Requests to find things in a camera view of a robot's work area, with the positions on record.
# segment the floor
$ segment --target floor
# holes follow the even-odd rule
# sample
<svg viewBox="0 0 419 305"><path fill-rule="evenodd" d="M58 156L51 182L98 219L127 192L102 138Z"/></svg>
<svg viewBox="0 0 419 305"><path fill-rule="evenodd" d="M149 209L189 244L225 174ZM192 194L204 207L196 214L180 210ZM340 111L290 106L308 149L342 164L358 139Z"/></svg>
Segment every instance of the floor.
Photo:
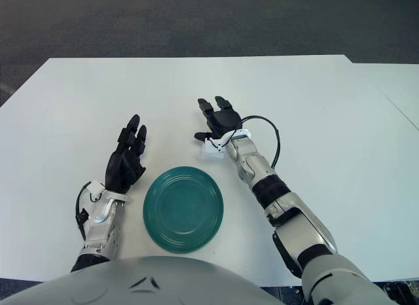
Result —
<svg viewBox="0 0 419 305"><path fill-rule="evenodd" d="M0 105L48 58L345 54L419 63L418 7L419 0L0 0Z"/></svg>

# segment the white bracket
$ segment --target white bracket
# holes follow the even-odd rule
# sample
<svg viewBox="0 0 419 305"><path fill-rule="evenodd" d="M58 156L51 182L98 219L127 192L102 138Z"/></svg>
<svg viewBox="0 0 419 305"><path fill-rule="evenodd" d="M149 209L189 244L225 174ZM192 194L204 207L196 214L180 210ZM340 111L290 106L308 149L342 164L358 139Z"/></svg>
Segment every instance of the white bracket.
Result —
<svg viewBox="0 0 419 305"><path fill-rule="evenodd" d="M245 129L232 130L225 133L220 139L205 138L205 142L202 144L202 156L221 159L224 158L226 144L228 141L236 139L237 137L250 138L250 132Z"/></svg>

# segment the teal plate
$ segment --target teal plate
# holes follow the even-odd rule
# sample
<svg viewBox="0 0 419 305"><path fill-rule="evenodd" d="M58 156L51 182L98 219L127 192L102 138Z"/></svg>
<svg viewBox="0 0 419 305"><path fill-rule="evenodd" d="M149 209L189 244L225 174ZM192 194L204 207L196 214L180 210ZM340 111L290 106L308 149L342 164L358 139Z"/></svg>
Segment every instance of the teal plate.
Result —
<svg viewBox="0 0 419 305"><path fill-rule="evenodd" d="M150 186L143 218L159 246L173 253L190 253L214 237L223 212L217 183L204 171L181 166L164 172Z"/></svg>

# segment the metal arm segment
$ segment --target metal arm segment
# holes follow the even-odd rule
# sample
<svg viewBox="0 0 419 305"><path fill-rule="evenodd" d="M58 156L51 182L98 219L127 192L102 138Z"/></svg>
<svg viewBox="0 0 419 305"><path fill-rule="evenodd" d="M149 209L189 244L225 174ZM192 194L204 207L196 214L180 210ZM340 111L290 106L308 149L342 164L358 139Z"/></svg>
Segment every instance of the metal arm segment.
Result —
<svg viewBox="0 0 419 305"><path fill-rule="evenodd" d="M275 228L273 240L298 278L307 301L326 304L395 304L348 259L307 205L291 192L247 136L233 136L226 150Z"/></svg>

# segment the silver robotic arm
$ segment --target silver robotic arm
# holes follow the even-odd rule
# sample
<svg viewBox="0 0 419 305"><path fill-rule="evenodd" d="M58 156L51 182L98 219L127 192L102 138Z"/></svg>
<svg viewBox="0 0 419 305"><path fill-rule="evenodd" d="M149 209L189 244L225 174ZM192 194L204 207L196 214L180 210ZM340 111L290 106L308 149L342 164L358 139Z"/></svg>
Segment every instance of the silver robotic arm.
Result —
<svg viewBox="0 0 419 305"><path fill-rule="evenodd" d="M245 119L238 117L228 101L215 99L221 108L218 112L204 99L198 100L213 132L197 133L195 138L204 141L207 150L211 149L210 142L214 151L228 152L239 178L254 193L275 228L272 238L285 265L294 276L302 278L306 301L313 305L395 304L352 262L338 254L335 239L325 225L289 190L258 152L249 131L242 129Z"/></svg>
<svg viewBox="0 0 419 305"><path fill-rule="evenodd" d="M120 225L124 216L125 195L144 173L139 156L145 148L147 129L139 126L139 116L134 115L121 130L118 146L112 153L105 174L105 184L89 182L81 189L76 201L76 221L84 245L71 271L115 259L120 245ZM80 197L88 191L93 202L90 212L80 210Z"/></svg>

